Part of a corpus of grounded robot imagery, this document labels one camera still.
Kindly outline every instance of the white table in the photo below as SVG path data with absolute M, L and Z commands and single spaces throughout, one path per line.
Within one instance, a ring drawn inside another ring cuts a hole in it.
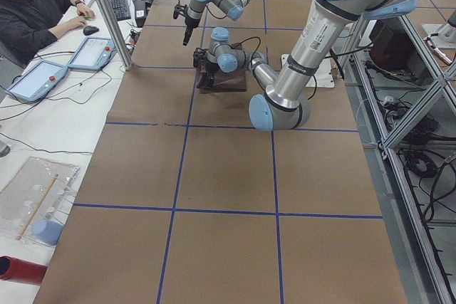
M 110 37 L 96 4 L 92 8 L 98 17 L 88 23 L 100 28 L 100 31 L 93 34 L 92 37 Z M 62 21 L 69 20 L 74 16 L 76 16 L 76 9 L 71 7 L 62 18 Z M 131 29 L 128 23 L 132 24 L 133 20 L 119 22 L 120 30 L 125 38 L 128 37 Z M 82 29 L 71 31 L 38 54 L 75 51 L 84 38 Z M 46 56 L 44 59 L 66 64 L 70 57 L 70 54 L 66 54 L 62 56 Z M 39 58 L 32 61 L 27 68 L 30 68 L 38 61 Z M 84 102 L 96 88 L 106 84 L 111 77 L 112 80 L 98 90 L 86 104 L 79 105 L 70 100 L 43 100 L 27 113 L 14 119 L 1 121 L 0 125 L 2 127 L 0 128 L 0 132 L 14 139 L 24 141 L 38 149 L 93 152 L 105 124 L 106 115 L 113 104 L 115 94 L 118 91 L 123 73 L 125 72 L 119 56 L 115 55 L 112 61 L 104 68 L 104 71 L 109 76 L 99 72 L 87 81 L 84 80 L 93 73 L 70 71 L 66 78 L 48 95 L 52 96 L 72 85 L 81 84 L 57 95 L 56 98 L 66 97 Z M 0 104 L 0 119 L 23 112 L 31 106 L 21 105 L 13 108 L 2 108 L 17 103 L 12 97 L 6 96 Z M 24 162 L 32 156 L 79 166 L 81 170 L 71 186 L 77 190 L 81 185 L 91 159 L 91 155 L 89 154 L 49 154 L 47 152 L 37 152 L 19 142 L 8 140 L 3 136 L 0 139 L 11 148 L 8 155 L 0 158 L 0 189 L 3 189 L 7 185 Z M 47 265 L 51 260 L 53 251 L 54 248 L 11 240 L 5 236 L 1 236 L 0 233 L 1 255 L 13 256 Z M 13 304 L 32 303 L 38 289 L 39 287 L 34 285 L 0 281 L 1 302 Z

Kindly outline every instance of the man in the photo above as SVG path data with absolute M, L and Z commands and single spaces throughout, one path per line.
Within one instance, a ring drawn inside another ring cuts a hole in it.
M 59 24 L 70 6 L 80 16 Z M 94 16 L 84 0 L 0 0 L 0 41 L 25 67 L 39 50 Z

